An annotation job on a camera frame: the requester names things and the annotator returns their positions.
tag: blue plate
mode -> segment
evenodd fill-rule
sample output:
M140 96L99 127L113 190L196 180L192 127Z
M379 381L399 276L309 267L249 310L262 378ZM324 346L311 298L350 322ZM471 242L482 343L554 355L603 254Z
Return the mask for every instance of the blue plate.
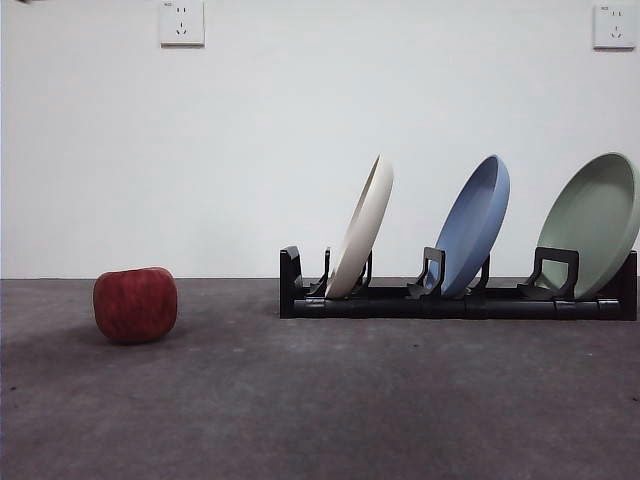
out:
M455 297L473 281L496 241L508 203L509 172L493 155L473 172L440 231L436 248L445 252L442 296ZM427 287L439 270L430 262Z

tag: wall socket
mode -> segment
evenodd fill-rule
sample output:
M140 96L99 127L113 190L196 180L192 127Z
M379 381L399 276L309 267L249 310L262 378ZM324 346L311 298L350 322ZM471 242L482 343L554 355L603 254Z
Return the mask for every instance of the wall socket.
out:
M593 10L593 48L630 50L636 47L635 5L598 5Z
M160 45L204 46L203 0L164 0L160 4Z

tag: red apple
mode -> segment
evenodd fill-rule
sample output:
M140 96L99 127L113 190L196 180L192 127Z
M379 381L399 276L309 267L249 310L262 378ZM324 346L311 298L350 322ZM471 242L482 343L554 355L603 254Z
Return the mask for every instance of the red apple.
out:
M106 337L120 343L148 342L176 323L178 291L164 268L107 272L93 286L93 309Z

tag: dish rack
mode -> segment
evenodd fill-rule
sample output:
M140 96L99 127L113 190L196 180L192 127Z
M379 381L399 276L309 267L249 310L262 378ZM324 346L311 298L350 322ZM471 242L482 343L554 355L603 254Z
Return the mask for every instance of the dish rack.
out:
M280 318L424 318L424 319L552 319L635 320L637 313L637 254L631 251L622 267L589 300L576 300L580 258L577 251L537 247L533 273L513 287L488 287L490 259L480 278L455 298L444 298L441 286L446 252L425 247L422 272L412 283L371 286L373 254L369 254L358 281L344 299L325 297L331 252L324 255L324 274L304 284L300 252L295 246L280 250ZM567 266L558 288L540 286L544 260ZM430 262L438 263L438 276L427 281Z

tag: gray floor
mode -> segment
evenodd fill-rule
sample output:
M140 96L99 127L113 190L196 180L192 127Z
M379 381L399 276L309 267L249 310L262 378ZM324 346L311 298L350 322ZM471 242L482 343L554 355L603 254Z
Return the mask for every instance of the gray floor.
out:
M90 281L2 283L13 479L624 479L640 323L280 320L274 280L180 280L108 343Z

